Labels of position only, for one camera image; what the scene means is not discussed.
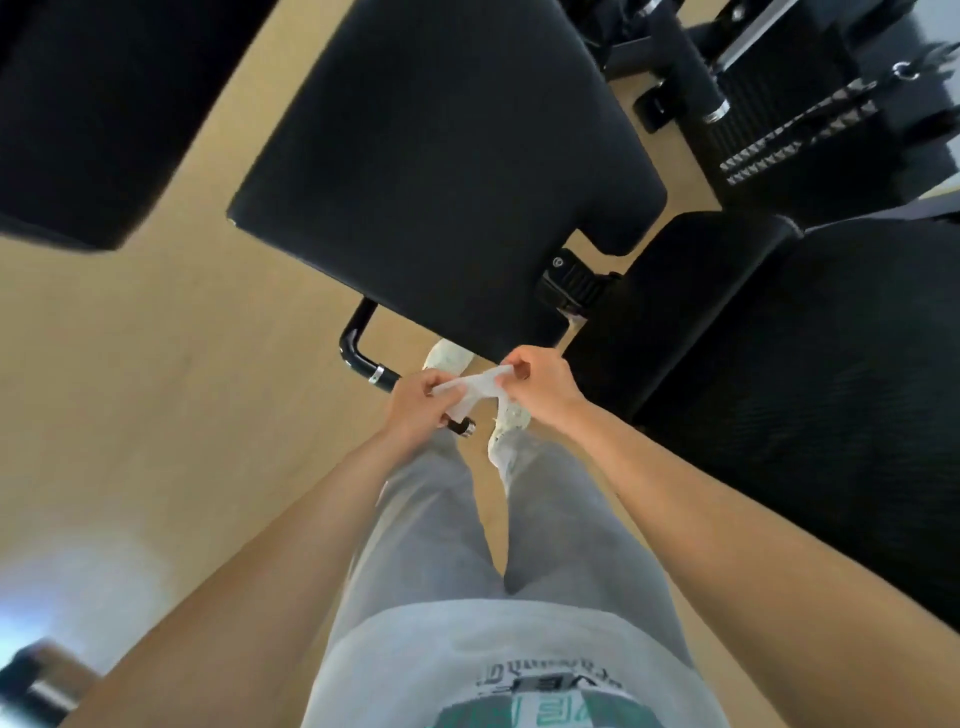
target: black metal handle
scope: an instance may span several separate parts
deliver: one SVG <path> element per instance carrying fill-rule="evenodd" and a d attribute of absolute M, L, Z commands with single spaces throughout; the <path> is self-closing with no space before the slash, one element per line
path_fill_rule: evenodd
<path fill-rule="evenodd" d="M 347 362 L 347 366 L 365 378 L 370 384 L 379 387 L 384 392 L 393 392 L 400 375 L 383 364 L 366 357 L 357 348 L 360 344 L 360 337 L 363 336 L 367 324 L 370 323 L 376 307 L 376 301 L 364 297 L 360 305 L 353 311 L 353 315 L 347 322 L 347 327 L 340 334 L 340 356 Z M 461 423 L 450 422 L 446 427 L 461 437 L 469 437 L 476 429 L 476 423 L 466 417 Z"/>

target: hand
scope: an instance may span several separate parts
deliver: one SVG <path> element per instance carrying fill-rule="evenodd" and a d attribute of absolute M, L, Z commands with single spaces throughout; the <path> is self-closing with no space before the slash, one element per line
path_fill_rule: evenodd
<path fill-rule="evenodd" d="M 517 347 L 503 363 L 513 364 L 515 373 L 499 376 L 496 383 L 545 425 L 563 430 L 574 411 L 587 403 L 556 349 Z"/>
<path fill-rule="evenodd" d="M 434 430 L 446 426 L 444 412 L 462 400 L 465 392 L 463 387 L 455 387 L 433 397 L 431 390 L 456 378 L 439 369 L 424 369 L 403 377 L 390 395 L 382 433 L 405 452 L 421 446 Z"/>

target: white t-shirt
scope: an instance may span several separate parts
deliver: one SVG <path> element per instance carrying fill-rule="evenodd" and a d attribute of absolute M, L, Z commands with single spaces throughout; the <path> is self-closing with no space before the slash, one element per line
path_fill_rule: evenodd
<path fill-rule="evenodd" d="M 305 728 L 459 725 L 728 728 L 703 678 L 624 619 L 509 599 L 368 619 L 326 656 L 303 719 Z"/>

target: beige floor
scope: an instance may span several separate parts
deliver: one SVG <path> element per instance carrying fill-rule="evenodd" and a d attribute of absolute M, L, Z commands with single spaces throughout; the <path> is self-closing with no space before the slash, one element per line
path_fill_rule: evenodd
<path fill-rule="evenodd" d="M 377 422 L 383 396 L 337 353 L 358 295 L 224 216 L 347 5 L 281 0 L 119 253 L 0 240 L 0 664 L 49 636 L 109 668 Z M 722 2 L 687 5 L 693 19 Z M 647 83 L 614 89 L 627 105 Z M 670 190 L 664 220 L 716 206 L 676 130 L 645 143 Z M 624 265 L 587 255 L 598 269 Z M 382 312 L 368 346 L 405 371 L 434 339 Z M 506 508 L 485 456 L 489 426 L 464 452 L 502 565 Z M 780 724 L 678 603 L 731 724 Z M 296 724 L 313 668 L 291 687 L 284 724 Z"/>

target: forearm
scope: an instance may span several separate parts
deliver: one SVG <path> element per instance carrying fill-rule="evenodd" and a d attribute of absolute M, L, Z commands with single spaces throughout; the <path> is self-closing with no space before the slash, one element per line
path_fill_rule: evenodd
<path fill-rule="evenodd" d="M 354 450 L 152 630 L 66 725 L 269 724 L 404 454 L 384 435 Z"/>
<path fill-rule="evenodd" d="M 564 426 L 787 721 L 947 726 L 960 638 L 869 571 L 589 404 Z"/>

